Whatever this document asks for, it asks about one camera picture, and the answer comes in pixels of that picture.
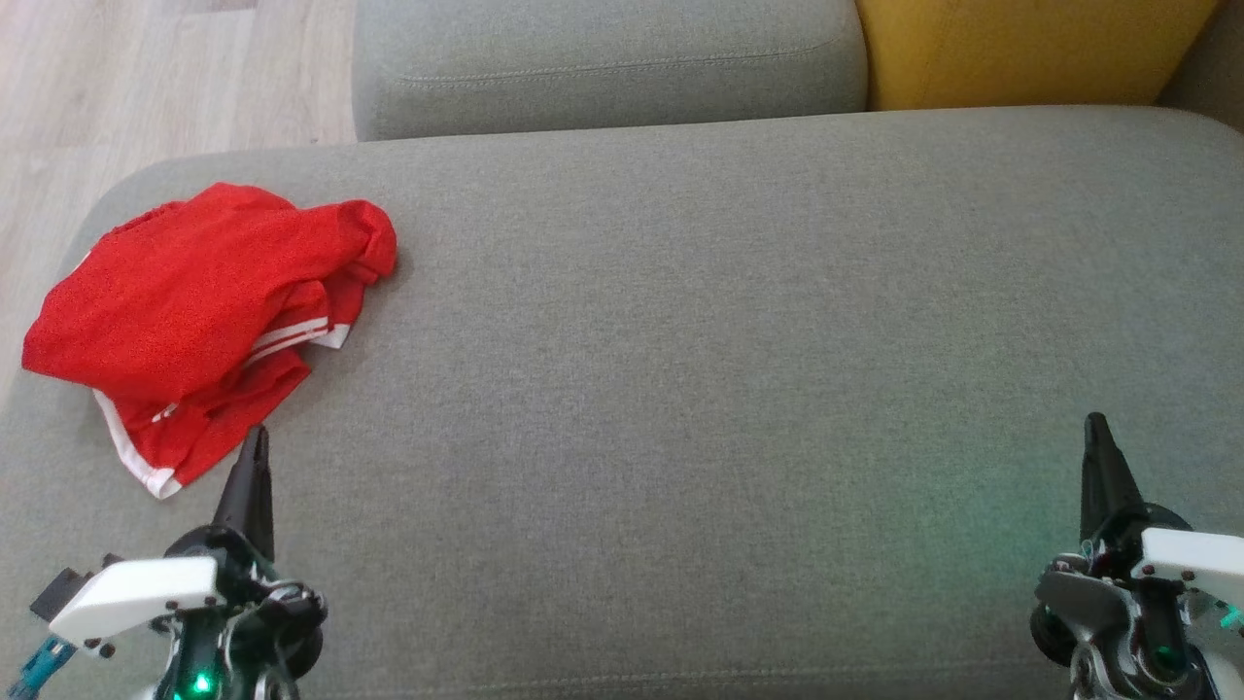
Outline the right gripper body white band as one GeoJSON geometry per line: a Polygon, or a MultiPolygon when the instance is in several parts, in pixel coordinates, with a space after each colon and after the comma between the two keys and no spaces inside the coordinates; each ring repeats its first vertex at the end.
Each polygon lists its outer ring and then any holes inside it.
{"type": "Polygon", "coordinates": [[[1197,615],[1217,609],[1242,630],[1242,537],[1195,531],[1171,509],[1132,505],[1106,515],[1041,572],[1030,635],[1077,674],[1207,674],[1191,642],[1197,615]]]}

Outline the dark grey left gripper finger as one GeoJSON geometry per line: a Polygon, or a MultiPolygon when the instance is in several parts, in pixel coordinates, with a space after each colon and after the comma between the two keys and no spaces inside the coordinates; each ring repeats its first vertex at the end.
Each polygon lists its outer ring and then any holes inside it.
{"type": "Polygon", "coordinates": [[[267,429],[250,426],[215,509],[213,526],[241,536],[262,561],[275,562],[271,470],[267,429]]]}

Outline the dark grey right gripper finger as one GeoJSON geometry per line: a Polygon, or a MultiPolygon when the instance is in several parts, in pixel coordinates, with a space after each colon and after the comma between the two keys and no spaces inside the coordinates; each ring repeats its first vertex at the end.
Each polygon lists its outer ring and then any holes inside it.
{"type": "Polygon", "coordinates": [[[1106,546],[1138,546],[1148,523],[1144,497],[1101,412],[1084,421],[1081,540],[1106,546]]]}

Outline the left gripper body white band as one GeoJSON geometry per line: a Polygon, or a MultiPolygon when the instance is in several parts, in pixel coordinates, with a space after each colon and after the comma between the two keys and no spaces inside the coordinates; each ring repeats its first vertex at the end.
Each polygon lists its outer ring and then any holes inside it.
{"type": "Polygon", "coordinates": [[[148,699],[297,699],[323,652],[326,619],[323,594],[209,523],[164,557],[112,561],[66,586],[49,629],[96,654],[141,625],[167,634],[167,665],[148,699]]]}

